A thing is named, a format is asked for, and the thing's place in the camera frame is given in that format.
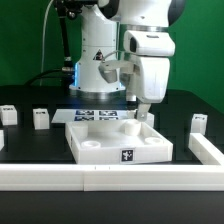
black cable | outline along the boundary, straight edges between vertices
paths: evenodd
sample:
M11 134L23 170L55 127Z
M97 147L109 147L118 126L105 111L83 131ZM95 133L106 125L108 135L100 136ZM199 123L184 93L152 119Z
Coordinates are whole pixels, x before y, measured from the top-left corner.
M44 78L45 75L48 75L50 73L56 73L56 72L61 72L61 69L51 69L51 70L47 70L45 72L42 72L39 75L36 75L35 77L33 77L32 79L27 81L24 85L25 86L30 86L35 80Z

small white block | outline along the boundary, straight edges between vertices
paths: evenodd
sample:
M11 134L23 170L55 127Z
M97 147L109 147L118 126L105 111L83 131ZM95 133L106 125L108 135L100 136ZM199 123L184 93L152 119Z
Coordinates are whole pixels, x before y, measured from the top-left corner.
M4 132L3 130L0 130L0 151L2 150L2 148L4 147Z
M191 121L191 133L201 133L205 135L207 119L207 115L194 114Z
M33 109L33 123L35 130L49 129L49 114L47 109Z
M13 105L0 106L0 116L3 125L17 125L17 111Z

white box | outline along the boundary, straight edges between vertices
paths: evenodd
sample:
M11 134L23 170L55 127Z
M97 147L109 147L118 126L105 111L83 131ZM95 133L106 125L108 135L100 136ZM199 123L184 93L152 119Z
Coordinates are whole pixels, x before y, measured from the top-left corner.
M49 114L47 109L33 109L33 123L35 130L49 129Z
M140 164L172 160L173 144L148 124L135 119L68 122L65 133L78 164Z
M0 106L1 120L3 125L17 125L17 111L13 105Z

white block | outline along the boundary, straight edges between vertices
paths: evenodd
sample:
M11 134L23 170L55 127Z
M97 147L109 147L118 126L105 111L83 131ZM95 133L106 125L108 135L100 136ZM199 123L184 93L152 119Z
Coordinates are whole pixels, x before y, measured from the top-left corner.
M50 121L47 109L33 109L33 123L35 130L49 129Z
M1 120L3 125L17 125L17 111L13 105L0 106Z
M0 151L2 150L2 148L4 147L4 132L3 130L0 130Z
M200 133L191 133L189 149L203 165L224 165L224 155Z
M205 135L207 119L207 115L194 114L191 121L191 133L201 133Z
M0 191L83 191L83 188L80 166L0 165Z

white tray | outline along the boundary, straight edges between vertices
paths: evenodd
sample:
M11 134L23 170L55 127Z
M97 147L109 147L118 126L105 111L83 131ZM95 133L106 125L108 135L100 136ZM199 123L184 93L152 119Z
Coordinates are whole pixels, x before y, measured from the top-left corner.
M68 122L66 138L78 164L172 160L172 143L146 123L134 119Z

